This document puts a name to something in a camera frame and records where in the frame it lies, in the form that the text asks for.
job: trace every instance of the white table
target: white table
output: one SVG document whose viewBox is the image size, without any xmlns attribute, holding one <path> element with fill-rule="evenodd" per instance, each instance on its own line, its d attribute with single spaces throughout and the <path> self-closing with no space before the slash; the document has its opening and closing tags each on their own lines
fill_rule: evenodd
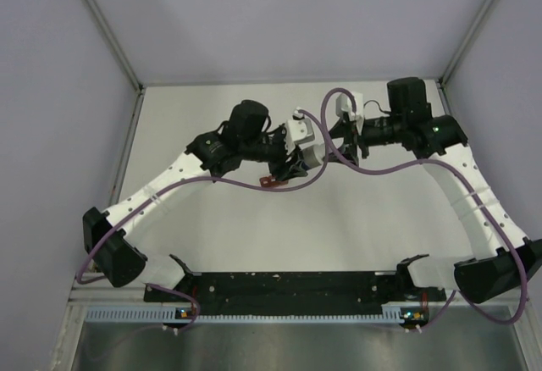
<svg viewBox="0 0 542 371">
<path fill-rule="evenodd" d="M 322 98 L 336 86 L 388 108 L 385 81 L 147 88 L 121 199 L 162 172 L 195 136 L 215 130 L 241 100 L 265 104 L 276 126 L 295 106 L 319 116 Z M 435 82 L 426 86 L 433 114 L 442 114 Z M 332 102 L 329 125 L 334 112 Z M 367 105 L 367 117 L 378 114 L 376 105 Z M 362 165 L 371 169 L 414 158 L 399 145 L 370 152 Z M 266 164 L 243 163 L 227 177 L 257 184 L 264 175 Z M 470 254 L 456 215 L 423 168 L 369 177 L 338 164 L 292 193 L 211 185 L 152 227 L 141 250 L 153 247 L 196 271 L 390 270 L 419 253 Z"/>
</svg>

